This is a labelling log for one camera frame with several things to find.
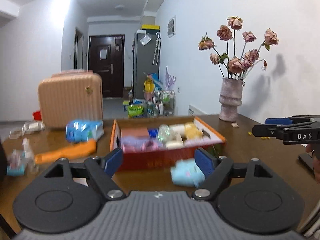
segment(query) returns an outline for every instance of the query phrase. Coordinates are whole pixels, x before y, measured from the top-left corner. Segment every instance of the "bouquet of dried roses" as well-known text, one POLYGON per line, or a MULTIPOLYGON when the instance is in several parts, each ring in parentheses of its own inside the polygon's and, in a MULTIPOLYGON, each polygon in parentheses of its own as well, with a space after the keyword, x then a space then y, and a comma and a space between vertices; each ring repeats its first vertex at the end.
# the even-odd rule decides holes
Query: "bouquet of dried roses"
POLYGON ((274 33, 272 30, 268 29, 264 34, 264 41, 260 45, 259 49, 249 50, 247 53, 244 53, 245 47, 248 42, 253 42, 257 39, 253 35, 252 32, 244 32, 242 33, 244 39, 244 47, 240 57, 236 57, 236 31, 242 29, 243 20, 237 17, 229 17, 228 25, 233 30, 229 29, 228 26, 222 25, 220 29, 217 31, 217 36, 220 37, 220 40, 226 41, 227 43, 227 50, 223 54, 219 54, 218 51, 215 49, 215 44, 212 39, 210 39, 207 34, 202 37, 201 41, 199 42, 199 50, 206 50, 206 49, 214 49, 216 54, 212 53, 210 55, 210 60, 213 64, 219 65, 220 71, 222 76, 224 76, 223 71, 221 69, 220 64, 224 65, 228 71, 228 78, 236 79, 236 80, 244 80, 247 75, 250 73, 252 68, 259 62, 263 61, 263 70, 267 68, 267 62, 264 59, 260 59, 260 49, 265 47, 268 51, 270 50, 271 45, 278 45, 279 39, 277 34, 274 33), (233 39, 233 58, 230 59, 229 57, 229 44, 228 41, 233 39))

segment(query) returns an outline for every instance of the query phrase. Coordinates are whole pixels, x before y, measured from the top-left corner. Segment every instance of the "open box filled with items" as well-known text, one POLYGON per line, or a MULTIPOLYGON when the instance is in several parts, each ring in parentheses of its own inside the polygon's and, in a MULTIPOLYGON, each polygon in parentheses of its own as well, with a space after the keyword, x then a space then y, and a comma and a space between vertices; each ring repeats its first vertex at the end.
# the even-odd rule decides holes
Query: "open box filled with items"
POLYGON ((115 120, 110 151, 123 149, 120 171, 174 166, 194 157, 198 147, 219 149, 226 139, 194 116, 115 120))

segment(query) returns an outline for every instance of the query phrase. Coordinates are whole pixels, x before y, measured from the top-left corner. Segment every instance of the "black circular disc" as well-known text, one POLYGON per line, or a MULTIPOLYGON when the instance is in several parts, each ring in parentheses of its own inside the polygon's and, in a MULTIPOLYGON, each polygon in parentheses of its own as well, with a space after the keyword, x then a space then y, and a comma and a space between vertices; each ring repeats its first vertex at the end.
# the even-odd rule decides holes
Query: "black circular disc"
POLYGON ((100 198, 91 188, 70 179, 36 179, 13 203, 23 228, 47 234, 75 230, 90 222, 100 209, 100 198))
POLYGON ((218 211, 230 225, 254 234, 276 234, 295 228, 303 212, 301 198, 273 183, 240 183, 218 197, 218 211))

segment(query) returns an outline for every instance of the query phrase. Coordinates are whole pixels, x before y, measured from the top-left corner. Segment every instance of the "vase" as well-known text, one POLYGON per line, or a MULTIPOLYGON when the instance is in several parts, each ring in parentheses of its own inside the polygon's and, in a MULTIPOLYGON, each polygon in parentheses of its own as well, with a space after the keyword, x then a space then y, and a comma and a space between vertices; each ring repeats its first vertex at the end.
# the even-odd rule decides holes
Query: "vase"
POLYGON ((219 118, 226 122, 235 122, 238 117, 238 106, 242 104, 242 80, 224 78, 222 80, 219 102, 219 118))

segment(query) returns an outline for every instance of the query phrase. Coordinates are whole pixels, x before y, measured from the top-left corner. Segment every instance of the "table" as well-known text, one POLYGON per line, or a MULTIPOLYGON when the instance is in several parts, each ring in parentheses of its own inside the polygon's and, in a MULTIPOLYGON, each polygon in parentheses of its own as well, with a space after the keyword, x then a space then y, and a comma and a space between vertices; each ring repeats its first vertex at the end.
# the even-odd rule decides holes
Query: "table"
MULTIPOLYGON (((311 173, 298 161, 298 155, 305 151, 301 145, 283 145, 274 138, 262 140, 248 135, 257 122, 240 115, 238 118, 239 128, 234 128, 231 123, 219 120, 218 115, 201 116, 205 122, 216 129, 227 139, 224 155, 232 158, 234 162, 247 163, 251 158, 259 158, 274 172, 280 175, 292 188, 294 188, 305 201, 305 211, 302 222, 308 217, 320 199, 320 186, 314 181, 311 173)), ((105 156, 109 150, 111 129, 113 120, 104 120, 105 135, 98 141, 97 153, 94 155, 105 156)), ((65 147, 64 130, 45 130, 33 135, 27 135, 30 145, 35 154, 44 153, 65 147)), ((22 149, 22 138, 6 140, 3 143, 5 152, 11 153, 13 149, 22 149)), ((35 178, 34 175, 23 177, 6 177, 0 186, 0 213, 4 216, 11 227, 19 232, 21 229, 12 212, 12 204, 15 197, 35 178)), ((170 169, 123 171, 117 172, 113 180, 126 193, 130 190, 140 191, 187 191, 194 189, 175 186, 171 182, 170 169)), ((233 179, 233 183, 242 179, 233 179)))

